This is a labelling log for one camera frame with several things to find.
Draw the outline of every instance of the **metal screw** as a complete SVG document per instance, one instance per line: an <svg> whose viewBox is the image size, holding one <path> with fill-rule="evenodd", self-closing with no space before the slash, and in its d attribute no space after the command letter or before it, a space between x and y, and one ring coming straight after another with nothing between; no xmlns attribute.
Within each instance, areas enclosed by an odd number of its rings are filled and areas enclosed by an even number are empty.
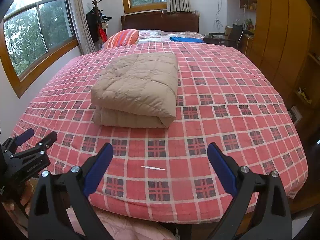
<svg viewBox="0 0 320 240"><path fill-rule="evenodd" d="M241 172L243 172L243 173L248 173L248 172L249 172L249 168L248 168L247 166L242 166L242 167L240 168L240 170L241 170Z"/></svg>
<svg viewBox="0 0 320 240"><path fill-rule="evenodd" d="M271 175L272 175L272 177L275 177L275 178L279 177L279 173L276 171L272 171Z"/></svg>
<svg viewBox="0 0 320 240"><path fill-rule="evenodd" d="M42 177L46 177L46 176L48 176L49 175L49 171L43 171L42 173L41 173L41 176Z"/></svg>
<svg viewBox="0 0 320 240"><path fill-rule="evenodd" d="M71 172L73 172L73 173L77 173L79 170L80 170L80 167L79 167L79 166L73 166L73 167L71 168Z"/></svg>

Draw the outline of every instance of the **finger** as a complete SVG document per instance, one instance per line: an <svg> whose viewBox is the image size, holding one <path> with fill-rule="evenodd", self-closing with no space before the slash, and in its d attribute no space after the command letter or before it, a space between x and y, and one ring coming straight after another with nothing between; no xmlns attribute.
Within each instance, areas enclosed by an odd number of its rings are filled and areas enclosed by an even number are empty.
<svg viewBox="0 0 320 240"><path fill-rule="evenodd" d="M31 206L31 203L29 203L29 204L26 206L25 212L26 212L27 215L29 215L29 213L30 213L30 206Z"/></svg>
<svg viewBox="0 0 320 240"><path fill-rule="evenodd" d="M13 222L15 222L15 223L18 222L18 218L16 217L15 214L13 214L12 212L8 212L8 215L13 220Z"/></svg>
<svg viewBox="0 0 320 240"><path fill-rule="evenodd" d="M4 209L7 211L14 210L14 204L12 202L2 203L4 206Z"/></svg>
<svg viewBox="0 0 320 240"><path fill-rule="evenodd" d="M32 185L30 182L26 182L26 187L24 188L23 194L20 198L20 203L22 206L28 203L32 195Z"/></svg>

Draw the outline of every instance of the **chair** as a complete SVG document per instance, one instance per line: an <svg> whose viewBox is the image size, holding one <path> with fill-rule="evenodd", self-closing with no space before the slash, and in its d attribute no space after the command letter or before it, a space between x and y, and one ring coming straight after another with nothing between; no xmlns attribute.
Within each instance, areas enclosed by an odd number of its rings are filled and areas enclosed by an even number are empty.
<svg viewBox="0 0 320 240"><path fill-rule="evenodd" d="M240 43L243 32L244 30L240 25L234 24L229 35L226 35L225 33L209 33L209 35L211 37L214 37L215 39L218 39L219 45L225 45L227 47L238 49L238 45Z"/></svg>

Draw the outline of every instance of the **wooden headboard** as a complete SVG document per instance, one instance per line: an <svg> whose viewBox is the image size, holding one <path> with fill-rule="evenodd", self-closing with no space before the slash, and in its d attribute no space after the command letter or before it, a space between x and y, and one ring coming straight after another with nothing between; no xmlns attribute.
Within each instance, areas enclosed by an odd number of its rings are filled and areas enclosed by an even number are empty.
<svg viewBox="0 0 320 240"><path fill-rule="evenodd" d="M152 11L121 16L122 29L199 32L199 15L193 12Z"/></svg>

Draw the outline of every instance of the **beige quilt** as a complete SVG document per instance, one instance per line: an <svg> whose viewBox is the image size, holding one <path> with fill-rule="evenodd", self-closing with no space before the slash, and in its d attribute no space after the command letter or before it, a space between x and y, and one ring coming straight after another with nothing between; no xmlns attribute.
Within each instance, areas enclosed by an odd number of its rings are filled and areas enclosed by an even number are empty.
<svg viewBox="0 0 320 240"><path fill-rule="evenodd" d="M132 128L168 127L176 118L178 60L171 53L119 57L91 88L94 123Z"/></svg>

